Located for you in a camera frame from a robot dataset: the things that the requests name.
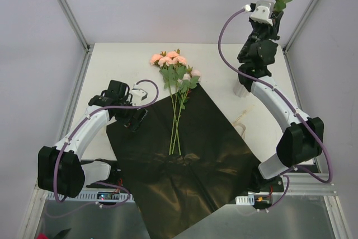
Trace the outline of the pink rose bouquet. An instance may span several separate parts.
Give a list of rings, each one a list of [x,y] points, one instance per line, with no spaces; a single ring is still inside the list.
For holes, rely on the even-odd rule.
[[[150,65],[159,68],[163,77],[164,88],[169,90],[173,108],[173,122],[169,154],[181,154],[179,123],[182,112],[186,109],[189,93],[195,89],[201,80],[201,73],[188,65],[179,49],[161,51],[150,58]]]

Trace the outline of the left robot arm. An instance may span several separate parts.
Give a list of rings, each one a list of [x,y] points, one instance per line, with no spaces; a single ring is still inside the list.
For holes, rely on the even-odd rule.
[[[38,187],[70,198],[98,181],[106,188],[113,188],[119,176],[110,162],[103,159],[83,162],[83,154],[111,119],[137,130],[147,114],[140,107],[147,96],[138,85],[130,88],[126,83],[110,81],[107,89],[89,100],[85,113],[64,138],[52,147],[39,150]]]

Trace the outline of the black wrapping paper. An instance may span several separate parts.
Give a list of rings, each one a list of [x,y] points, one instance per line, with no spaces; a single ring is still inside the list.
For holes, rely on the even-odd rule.
[[[147,108],[135,132],[106,133],[151,238],[173,238],[243,193],[258,165],[248,145],[201,86],[181,114],[180,146],[169,154],[173,108],[166,97]]]

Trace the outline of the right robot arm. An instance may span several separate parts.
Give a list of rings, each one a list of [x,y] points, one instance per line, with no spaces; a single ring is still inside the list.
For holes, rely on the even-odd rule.
[[[280,91],[268,69],[275,62],[282,15],[256,8],[249,17],[252,32],[238,54],[240,84],[266,106],[282,130],[275,154],[252,176],[252,186],[258,191],[269,188],[272,178],[322,153],[323,121],[300,111]]]

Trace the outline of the cream printed ribbon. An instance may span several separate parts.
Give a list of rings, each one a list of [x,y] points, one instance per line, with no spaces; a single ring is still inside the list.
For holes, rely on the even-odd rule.
[[[254,104],[245,108],[240,115],[232,122],[232,126],[235,128],[237,133],[241,136],[242,139],[245,139],[246,136],[246,126],[243,124],[243,119],[254,109]]]

